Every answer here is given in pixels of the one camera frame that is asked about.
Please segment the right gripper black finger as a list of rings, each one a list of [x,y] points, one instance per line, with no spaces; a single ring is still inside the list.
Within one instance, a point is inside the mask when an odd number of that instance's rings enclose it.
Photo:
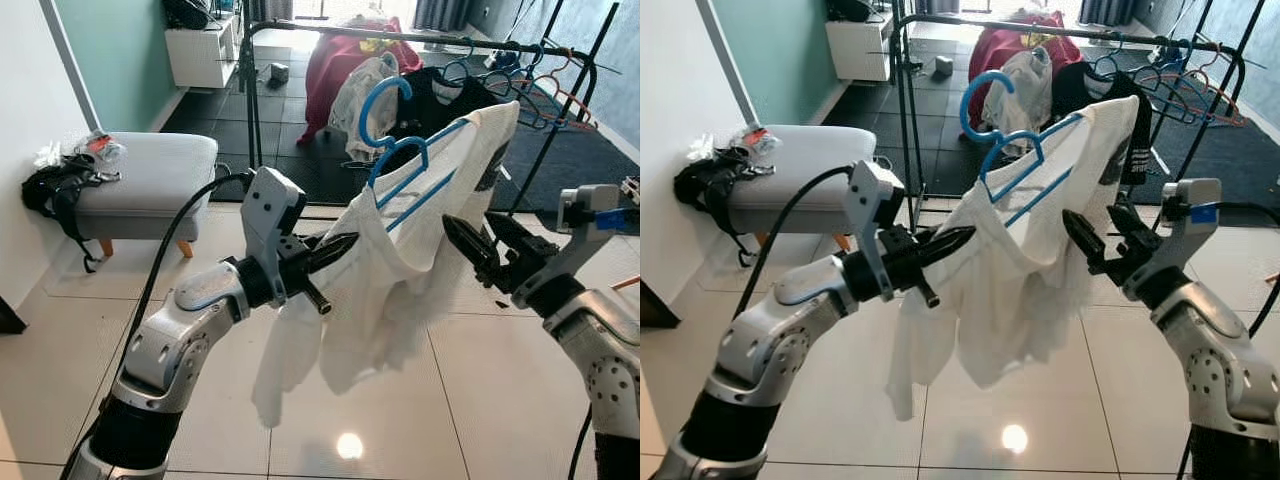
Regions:
[[[443,215],[442,224],[449,242],[471,262],[476,280],[485,288],[495,284],[500,256],[486,236],[462,218]]]
[[[1108,275],[1108,260],[1105,257],[1106,243],[1091,221],[1083,214],[1066,209],[1061,211],[1061,219],[1069,238],[1085,256],[1089,274]]]
[[[1107,212],[1117,234],[1123,237],[1119,252],[1151,252],[1152,230],[1142,221],[1137,206],[1126,195],[1107,206]]]
[[[490,211],[486,212],[486,221],[493,229],[497,242],[508,247],[506,257],[511,262],[536,253],[536,248],[530,244],[532,234],[512,216]]]

